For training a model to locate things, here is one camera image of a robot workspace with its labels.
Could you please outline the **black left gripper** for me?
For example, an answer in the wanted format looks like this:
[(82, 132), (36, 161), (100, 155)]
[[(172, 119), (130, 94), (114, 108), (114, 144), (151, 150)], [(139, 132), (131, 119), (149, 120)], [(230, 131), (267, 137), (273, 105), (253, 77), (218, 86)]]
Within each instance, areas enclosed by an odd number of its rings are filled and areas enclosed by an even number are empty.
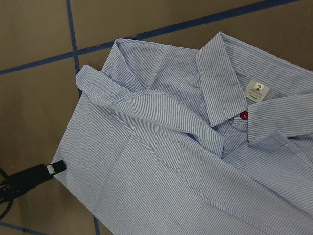
[(37, 185), (50, 180), (56, 174), (66, 170), (63, 160), (49, 165), (40, 164), (26, 170), (8, 175), (2, 168), (0, 175), (3, 180), (0, 182), (0, 204), (7, 203), (3, 213), (8, 213), (15, 198), (25, 195)]

